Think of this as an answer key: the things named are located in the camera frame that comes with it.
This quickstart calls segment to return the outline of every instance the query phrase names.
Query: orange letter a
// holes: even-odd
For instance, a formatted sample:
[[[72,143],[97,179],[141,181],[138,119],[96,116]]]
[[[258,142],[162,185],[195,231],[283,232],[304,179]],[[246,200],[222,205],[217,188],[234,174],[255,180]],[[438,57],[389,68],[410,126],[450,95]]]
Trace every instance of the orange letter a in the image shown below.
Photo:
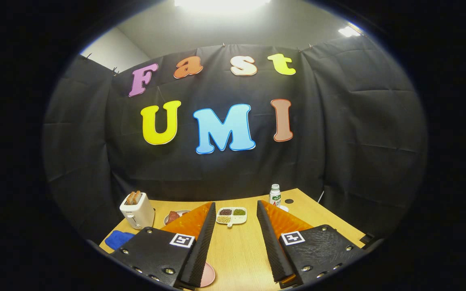
[[[200,57],[194,55],[193,57],[187,57],[177,63],[177,70],[174,72],[174,78],[181,79],[189,74],[197,74],[201,71]]]

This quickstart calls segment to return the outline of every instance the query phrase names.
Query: screw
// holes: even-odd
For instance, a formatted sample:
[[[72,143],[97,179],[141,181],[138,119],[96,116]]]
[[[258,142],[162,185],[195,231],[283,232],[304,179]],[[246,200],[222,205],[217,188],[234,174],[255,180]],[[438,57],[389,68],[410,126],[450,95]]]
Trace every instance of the screw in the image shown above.
[[[165,268],[165,269],[163,269],[163,271],[164,271],[165,273],[167,273],[167,274],[170,274],[170,275],[172,275],[172,274],[174,274],[174,273],[176,272],[176,271],[175,271],[174,269],[172,269],[172,268]]]

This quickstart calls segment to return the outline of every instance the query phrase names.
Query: foam letter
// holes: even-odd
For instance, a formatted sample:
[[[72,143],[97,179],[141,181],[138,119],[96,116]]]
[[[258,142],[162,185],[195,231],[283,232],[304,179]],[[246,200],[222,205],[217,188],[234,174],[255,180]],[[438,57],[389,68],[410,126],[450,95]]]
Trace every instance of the foam letter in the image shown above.
[[[195,149],[198,154],[213,153],[215,147],[210,144],[210,137],[220,151],[226,149],[229,135],[233,135],[233,141],[229,144],[232,151],[251,150],[255,142],[251,140],[249,132],[248,112],[251,106],[237,104],[229,108],[224,123],[220,122],[217,115],[209,108],[194,112],[194,118],[199,123],[199,146]]]
[[[251,76],[257,72],[256,66],[253,65],[255,60],[252,57],[237,55],[236,57],[232,57],[229,62],[233,65],[231,72],[237,76]]]
[[[159,107],[148,106],[141,110],[143,116],[143,138],[146,142],[154,144],[165,144],[174,139],[177,133],[177,107],[181,105],[180,101],[170,101],[163,105],[167,111],[167,129],[164,133],[159,134],[156,132],[156,112]]]
[[[287,67],[287,63],[292,63],[292,59],[290,59],[290,57],[284,57],[281,53],[277,53],[275,55],[268,56],[267,59],[272,61],[276,72],[279,72],[280,74],[296,74],[296,70]]]
[[[147,85],[150,82],[150,77],[152,77],[152,72],[150,71],[157,71],[157,64],[152,64],[146,66],[145,68],[137,69],[133,72],[133,88],[129,93],[129,97],[133,97],[145,92],[145,88],[143,88],[141,83],[145,82],[145,85]]]
[[[200,57],[187,57],[177,63],[177,70],[174,72],[174,78],[181,79],[189,74],[197,74],[201,71],[202,66],[200,65]]]
[[[287,99],[275,99],[271,101],[271,106],[276,111],[276,134],[275,141],[287,141],[292,138],[289,124],[290,101]]]

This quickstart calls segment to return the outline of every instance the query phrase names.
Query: black backdrop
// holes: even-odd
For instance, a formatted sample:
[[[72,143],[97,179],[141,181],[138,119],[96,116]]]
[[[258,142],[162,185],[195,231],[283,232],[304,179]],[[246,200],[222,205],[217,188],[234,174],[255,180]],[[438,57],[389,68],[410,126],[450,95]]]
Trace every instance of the black backdrop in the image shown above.
[[[267,56],[283,53],[296,74],[275,71]],[[176,64],[197,55],[203,70],[175,79]],[[253,76],[235,76],[229,60],[249,55]],[[153,63],[143,94],[128,97],[132,71]],[[273,46],[208,46],[138,64],[116,76],[77,57],[53,94],[44,125],[44,162],[52,194],[85,238],[100,241],[122,216],[131,190],[150,199],[224,200],[266,194],[270,185],[300,188],[363,232],[387,236],[422,178],[427,133],[422,107],[406,74],[366,37],[340,38],[307,50]],[[270,101],[291,101],[290,141],[275,142]],[[142,136],[141,109],[179,100],[178,132],[168,144]],[[199,155],[193,112],[211,108],[223,122],[229,108],[251,105],[256,147]]]

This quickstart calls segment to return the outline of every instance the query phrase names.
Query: toaster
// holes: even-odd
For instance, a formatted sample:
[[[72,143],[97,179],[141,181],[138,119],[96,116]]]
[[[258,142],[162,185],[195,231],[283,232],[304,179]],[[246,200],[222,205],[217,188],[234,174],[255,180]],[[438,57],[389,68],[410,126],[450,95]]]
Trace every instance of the toaster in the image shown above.
[[[139,200],[134,201],[136,204],[127,203],[127,199],[131,202],[130,197],[135,193],[130,193],[120,204],[120,210],[123,216],[129,221],[131,227],[142,230],[144,227],[152,227],[154,224],[155,210],[152,208],[146,193],[140,192]]]

